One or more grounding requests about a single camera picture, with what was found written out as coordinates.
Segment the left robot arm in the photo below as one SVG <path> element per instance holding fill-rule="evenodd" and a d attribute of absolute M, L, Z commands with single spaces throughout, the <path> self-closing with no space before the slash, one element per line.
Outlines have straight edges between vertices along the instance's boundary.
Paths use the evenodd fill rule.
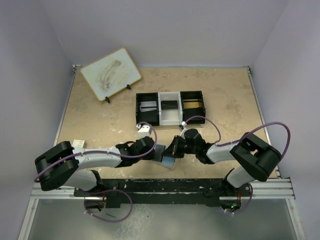
<path fill-rule="evenodd" d="M 160 161 L 165 148 L 149 136 L 102 149 L 73 147 L 69 141 L 62 141 L 35 159 L 34 182 L 40 183 L 43 191 L 61 186 L 91 191 L 103 184 L 93 168 L 124 168 L 141 160 Z"/>

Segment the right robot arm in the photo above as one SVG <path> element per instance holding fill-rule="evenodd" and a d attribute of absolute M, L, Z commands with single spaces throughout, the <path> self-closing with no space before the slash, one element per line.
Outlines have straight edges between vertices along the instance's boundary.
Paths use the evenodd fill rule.
<path fill-rule="evenodd" d="M 277 149 L 254 134 L 238 143 L 218 146 L 206 142 L 194 128 L 176 135 L 162 156 L 179 159 L 185 154 L 195 155 L 201 163 L 208 165 L 236 160 L 239 167 L 225 177 L 225 181 L 234 188 L 254 180 L 265 182 L 282 158 Z"/>

